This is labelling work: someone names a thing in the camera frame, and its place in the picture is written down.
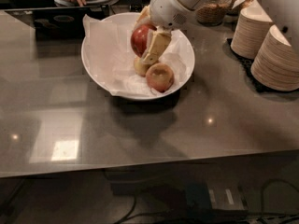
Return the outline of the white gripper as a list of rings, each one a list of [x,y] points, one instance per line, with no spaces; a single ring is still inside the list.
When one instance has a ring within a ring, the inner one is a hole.
[[[150,0],[149,6],[143,7],[135,21],[134,28],[151,24],[162,26],[165,29],[180,29],[194,11],[196,0]],[[141,61],[154,64],[168,48],[172,35],[169,30],[150,30],[147,36],[146,49],[141,56]]]

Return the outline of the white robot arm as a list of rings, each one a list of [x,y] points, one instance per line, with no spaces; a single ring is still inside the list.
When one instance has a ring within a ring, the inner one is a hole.
[[[165,30],[185,26],[193,12],[206,0],[150,0],[136,20],[135,27],[152,24]],[[257,0],[266,14],[299,53],[299,0]]]

